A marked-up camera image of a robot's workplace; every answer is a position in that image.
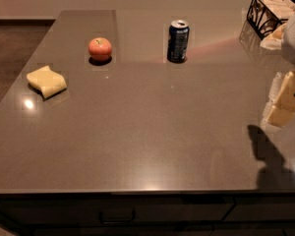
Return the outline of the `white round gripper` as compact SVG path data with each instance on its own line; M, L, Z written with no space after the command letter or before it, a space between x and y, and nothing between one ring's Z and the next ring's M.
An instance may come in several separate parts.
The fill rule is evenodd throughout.
M295 13L289 18L282 38L284 59L295 65ZM269 125L283 127L295 116L295 70L286 74L278 72L271 84L264 120Z

